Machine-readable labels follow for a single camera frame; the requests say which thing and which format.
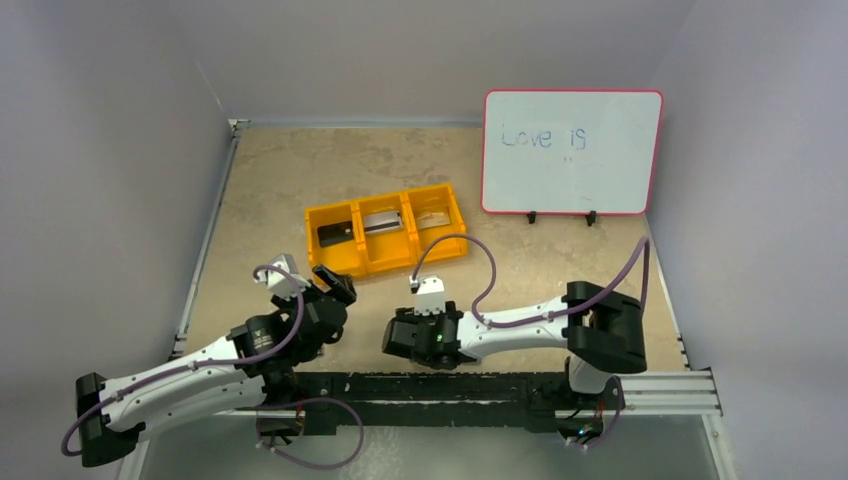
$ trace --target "black object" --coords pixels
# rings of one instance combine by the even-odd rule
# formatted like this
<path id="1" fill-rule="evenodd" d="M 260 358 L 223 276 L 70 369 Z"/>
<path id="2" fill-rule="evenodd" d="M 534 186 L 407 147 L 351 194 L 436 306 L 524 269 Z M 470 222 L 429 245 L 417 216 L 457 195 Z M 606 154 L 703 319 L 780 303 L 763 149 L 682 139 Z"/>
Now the black object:
<path id="1" fill-rule="evenodd" d="M 366 426 L 508 426 L 574 437 L 591 419 L 568 419 L 557 412 L 594 411 L 601 400 L 617 405 L 615 387 L 610 379 L 600 395 L 577 394 L 568 388 L 564 372 L 298 372 L 296 384 L 281 383 L 272 389 L 293 389 L 294 398 L 342 400 Z M 337 426 L 356 424 L 350 414 L 330 404 L 309 404 L 304 410 L 304 435 L 334 435 Z"/>
<path id="2" fill-rule="evenodd" d="M 569 282 L 562 301 L 579 305 L 603 287 L 589 282 Z M 562 329 L 568 350 L 589 365 L 609 373 L 641 373 L 648 369 L 642 306 L 638 300 L 610 292 L 593 307 L 568 316 Z"/>
<path id="3" fill-rule="evenodd" d="M 350 275 L 338 275 L 323 265 L 317 265 L 312 271 L 330 287 L 329 290 L 325 292 L 310 284 L 302 292 L 304 311 L 297 333 L 276 355 L 262 362 L 236 367 L 243 368 L 249 377 L 262 375 L 266 385 L 287 381 L 292 369 L 318 357 L 324 344 L 341 340 L 347 321 L 346 307 L 356 301 L 353 280 Z M 260 355 L 279 344 L 291 331 L 297 300 L 275 295 L 271 303 L 278 308 L 276 312 L 251 317 L 227 336 L 235 344 L 239 357 Z"/>
<path id="4" fill-rule="evenodd" d="M 459 353 L 456 338 L 462 312 L 454 302 L 445 303 L 445 312 L 416 315 L 412 308 L 398 308 L 383 335 L 383 353 L 407 358 L 436 370 L 453 370 L 474 359 Z"/>
<path id="5" fill-rule="evenodd" d="M 353 240 L 353 222 L 339 222 L 315 229 L 318 233 L 318 245 L 330 247 L 338 243 Z"/>
<path id="6" fill-rule="evenodd" d="M 572 417 L 557 422 L 559 434 L 563 438 L 570 438 L 577 443 L 586 443 L 588 440 L 600 437 L 604 432 L 604 422 L 601 419 Z"/>
<path id="7" fill-rule="evenodd" d="M 100 403 L 98 392 L 103 390 L 105 380 L 104 377 L 93 372 L 77 379 L 77 418 Z M 105 465 L 135 450 L 138 433 L 144 430 L 144 424 L 139 423 L 124 432 L 113 432 L 107 427 L 108 423 L 109 416 L 98 411 L 80 425 L 79 439 L 83 467 Z"/>
<path id="8" fill-rule="evenodd" d="M 259 430 L 263 436 L 271 437 L 271 446 L 275 446 L 276 439 L 280 439 L 286 445 L 292 444 L 292 438 L 297 438 L 303 433 L 302 423 L 291 418 L 261 418 L 258 420 Z"/>

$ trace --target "yellow bin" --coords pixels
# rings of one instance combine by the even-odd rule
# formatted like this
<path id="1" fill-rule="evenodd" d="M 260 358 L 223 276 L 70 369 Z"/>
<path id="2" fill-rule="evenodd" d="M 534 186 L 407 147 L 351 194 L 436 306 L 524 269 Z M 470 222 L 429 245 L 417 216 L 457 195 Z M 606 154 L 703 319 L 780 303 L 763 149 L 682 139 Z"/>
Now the yellow bin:
<path id="1" fill-rule="evenodd" d="M 400 214 L 402 228 L 366 234 L 365 218 L 392 211 Z M 411 268 L 433 240 L 466 231 L 453 187 L 447 183 L 312 207 L 306 209 L 305 217 L 309 264 L 312 267 L 324 264 L 335 272 L 358 278 Z M 335 228 L 343 239 L 322 246 L 319 239 L 322 227 Z M 468 241 L 451 238 L 439 243 L 426 261 L 466 253 Z"/>

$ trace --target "gray wall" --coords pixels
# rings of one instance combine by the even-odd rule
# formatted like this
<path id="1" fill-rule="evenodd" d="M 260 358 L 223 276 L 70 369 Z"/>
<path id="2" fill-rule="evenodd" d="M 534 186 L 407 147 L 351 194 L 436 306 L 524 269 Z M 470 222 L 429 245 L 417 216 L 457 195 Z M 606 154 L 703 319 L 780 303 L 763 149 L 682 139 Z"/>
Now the gray wall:
<path id="1" fill-rule="evenodd" d="M 316 462 L 340 461 L 350 454 L 358 435 L 356 427 L 340 427 L 335 436 L 297 439 L 286 453 Z M 151 442 L 141 478 L 718 480 L 699 417 L 622 416 L 615 435 L 588 454 L 566 447 L 558 433 L 520 428 L 369 427 L 356 461 L 327 472 L 299 467 L 255 445 L 251 418 L 217 417 L 187 424 Z"/>
<path id="2" fill-rule="evenodd" d="M 746 478 L 848 473 L 848 3 L 699 0 L 654 76 L 649 212 Z"/>
<path id="3" fill-rule="evenodd" d="M 162 0 L 0 3 L 3 478 L 59 454 L 74 379 L 162 361 L 228 126 Z"/>
<path id="4" fill-rule="evenodd" d="M 694 0 L 171 0 L 230 118 L 480 122 L 493 87 L 646 86 Z"/>

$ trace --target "white wall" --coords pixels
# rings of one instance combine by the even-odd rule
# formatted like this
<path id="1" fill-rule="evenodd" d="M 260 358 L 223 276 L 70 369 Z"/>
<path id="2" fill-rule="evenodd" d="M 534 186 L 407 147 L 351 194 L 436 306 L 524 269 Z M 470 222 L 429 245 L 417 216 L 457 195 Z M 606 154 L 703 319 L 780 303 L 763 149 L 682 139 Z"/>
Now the white wall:
<path id="1" fill-rule="evenodd" d="M 0 3 L 3 478 L 59 454 L 74 380 L 161 362 L 228 147 L 164 1 Z"/>
<path id="2" fill-rule="evenodd" d="M 848 474 L 848 3 L 699 0 L 649 219 L 745 478 Z"/>
<path id="3" fill-rule="evenodd" d="M 480 123 L 493 87 L 641 87 L 694 0 L 170 0 L 230 118 Z"/>

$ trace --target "red whiteboard frame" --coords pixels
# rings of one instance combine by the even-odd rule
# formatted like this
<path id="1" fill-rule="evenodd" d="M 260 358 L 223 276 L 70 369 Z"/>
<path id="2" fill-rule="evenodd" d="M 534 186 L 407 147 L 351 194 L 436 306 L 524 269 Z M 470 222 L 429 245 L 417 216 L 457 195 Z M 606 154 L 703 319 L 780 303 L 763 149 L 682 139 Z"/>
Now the red whiteboard frame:
<path id="1" fill-rule="evenodd" d="M 662 92 L 653 88 L 493 88 L 486 92 L 483 97 L 483 140 L 481 153 L 481 168 L 480 168 L 480 208 L 486 213 L 494 214 L 528 214 L 529 211 L 510 211 L 510 210 L 487 210 L 483 206 L 483 188 L 486 181 L 486 105 L 488 104 L 489 95 L 495 92 L 607 92 L 607 93 L 656 93 L 660 96 L 660 118 L 657 124 L 657 136 L 654 139 L 654 156 L 651 158 L 651 176 L 648 181 L 648 195 L 645 197 L 645 207 L 639 212 L 595 212 L 598 215 L 622 216 L 631 217 L 642 215 L 648 210 L 648 205 L 651 203 L 651 191 L 654 187 L 654 170 L 657 164 L 657 153 L 660 148 L 660 128 L 662 127 L 663 111 L 665 109 L 665 96 Z M 588 215 L 591 212 L 535 212 L 538 215 Z"/>

